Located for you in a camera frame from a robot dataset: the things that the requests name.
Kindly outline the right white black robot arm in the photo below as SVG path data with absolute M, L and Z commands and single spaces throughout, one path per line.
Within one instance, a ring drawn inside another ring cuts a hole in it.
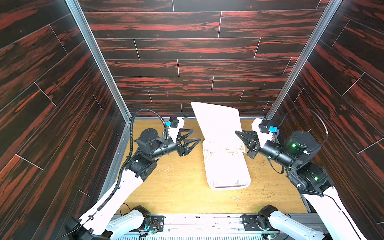
M 236 131 L 236 135 L 248 148 L 247 155 L 254 159 L 257 154 L 282 166 L 282 173 L 293 186 L 307 198 L 318 213 L 327 232 L 314 230 L 267 205 L 256 215 L 242 215 L 240 221 L 246 231 L 260 230 L 265 240 L 273 239 L 272 232 L 286 234 L 294 240 L 364 240 L 349 213 L 344 208 L 334 183 L 327 172 L 312 163 L 321 145 L 314 137 L 303 131 L 295 131 L 283 145 L 267 140 L 259 142 L 253 131 Z

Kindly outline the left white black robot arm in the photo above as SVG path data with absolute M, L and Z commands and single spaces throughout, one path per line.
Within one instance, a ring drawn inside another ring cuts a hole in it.
M 119 171 L 115 185 L 78 219 L 71 218 L 65 224 L 64 237 L 70 240 L 117 240 L 130 231 L 148 235 L 151 229 L 151 213 L 137 206 L 130 213 L 114 219 L 116 211 L 125 200 L 149 177 L 158 160 L 172 152 L 187 156 L 201 139 L 191 139 L 193 130 L 180 129 L 176 139 L 157 130 L 146 129 L 135 141 L 138 149 L 128 157 Z

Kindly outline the white plastic storage tray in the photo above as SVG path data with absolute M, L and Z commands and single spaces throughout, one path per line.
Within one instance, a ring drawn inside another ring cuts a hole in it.
M 251 176 L 244 154 L 240 150 L 216 147 L 203 141 L 203 156 L 209 187 L 214 191 L 234 191 L 247 188 Z

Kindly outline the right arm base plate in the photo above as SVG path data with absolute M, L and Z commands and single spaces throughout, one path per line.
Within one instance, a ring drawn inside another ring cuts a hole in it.
M 240 222 L 246 232 L 262 231 L 259 227 L 258 215 L 241 215 Z

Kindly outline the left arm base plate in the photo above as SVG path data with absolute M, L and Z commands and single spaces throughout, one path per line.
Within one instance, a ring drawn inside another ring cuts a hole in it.
M 165 225 L 165 216 L 150 215 L 144 218 L 141 226 L 144 232 L 162 232 Z

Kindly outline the front aluminium rail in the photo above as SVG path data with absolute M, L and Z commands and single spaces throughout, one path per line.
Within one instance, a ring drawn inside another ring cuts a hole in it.
M 93 235 L 102 235 L 105 231 L 111 232 L 111 239 L 115 240 L 123 234 L 133 230 L 141 230 L 144 218 L 150 213 L 142 213 L 139 210 L 132 210 L 130 213 L 115 220 L 107 214 L 95 213 L 94 215 L 84 214 L 79 219 L 79 226 Z M 259 227 L 262 231 L 255 231 L 261 234 L 269 232 L 280 232 L 288 235 L 295 240 L 330 240 L 329 234 L 309 228 L 278 210 L 272 213 L 259 212 Z M 213 231 L 220 233 L 234 231 L 243 228 L 240 222 L 241 215 L 224 214 L 171 214 L 165 216 L 164 229 L 175 229 L 176 232 L 186 234 L 187 228 L 191 228 L 194 233 L 208 234 Z

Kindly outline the right aluminium frame post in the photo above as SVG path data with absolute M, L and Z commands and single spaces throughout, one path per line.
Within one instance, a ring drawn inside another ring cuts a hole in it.
M 293 86 L 296 78 L 300 74 L 303 66 L 307 62 L 309 56 L 311 55 L 316 44 L 320 40 L 321 36 L 323 35 L 324 31 L 326 30 L 327 26 L 329 25 L 330 21 L 332 20 L 333 16 L 335 15 L 341 3 L 342 3 L 342 0 L 331 0 L 326 6 L 317 25 L 315 26 L 312 34 L 309 37 L 307 44 L 303 48 L 302 53 L 300 54 L 285 84 L 283 85 L 283 88 L 281 89 L 271 109 L 268 111 L 266 115 L 267 120 L 272 120 L 273 117 L 275 116 L 277 110 L 279 109 L 280 105 L 283 103 L 286 95 L 288 94 L 289 90 Z

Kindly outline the aluminium frame post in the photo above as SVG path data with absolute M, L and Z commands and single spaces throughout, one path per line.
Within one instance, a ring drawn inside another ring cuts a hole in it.
M 85 14 L 83 13 L 81 6 L 78 1 L 75 0 L 65 0 L 83 38 L 85 39 L 85 42 L 87 46 L 89 47 L 91 54 L 93 55 L 96 64 L 99 68 L 99 70 L 102 73 L 102 76 L 110 89 L 110 92 L 117 103 L 119 110 L 125 120 L 126 123 L 131 122 L 131 113 L 126 106 L 124 99 L 117 87 L 116 82 L 114 81 L 114 78 L 108 68 L 108 65 L 103 57 L 103 54 L 97 44 L 97 41 L 93 35 L 93 32 L 90 28 L 90 25 L 88 24 L 88 21 L 85 17 Z
M 285 84 L 283 85 L 283 88 L 281 89 L 271 109 L 268 111 L 266 115 L 267 120 L 272 120 L 273 117 L 275 116 L 277 110 L 279 109 L 280 105 L 283 103 L 286 95 L 288 94 L 289 90 L 293 86 L 296 78 L 300 74 L 303 66 L 307 62 L 309 56 L 311 55 L 316 44 L 320 40 L 321 36 L 323 35 L 324 31 L 326 30 L 327 26 L 329 25 L 330 21 L 332 20 L 333 16 L 335 15 L 341 3 L 342 3 L 342 0 L 331 0 L 326 6 L 317 25 L 315 26 L 312 34 L 309 37 L 307 44 L 303 48 L 302 53 L 300 54 Z

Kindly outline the left aluminium frame post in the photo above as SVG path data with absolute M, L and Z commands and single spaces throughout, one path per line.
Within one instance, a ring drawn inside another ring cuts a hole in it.
M 114 81 L 114 78 L 108 68 L 108 65 L 103 57 L 103 54 L 97 44 L 97 41 L 93 35 L 93 32 L 90 28 L 90 25 L 88 24 L 88 21 L 85 17 L 85 14 L 83 13 L 81 6 L 78 1 L 75 0 L 65 0 L 83 38 L 85 39 L 85 42 L 87 46 L 89 47 L 91 54 L 93 55 L 96 64 L 99 68 L 99 70 L 102 73 L 102 76 L 110 89 L 110 92 L 117 103 L 119 110 L 125 120 L 126 123 L 131 122 L 131 113 L 126 106 L 124 99 L 117 87 L 116 82 Z

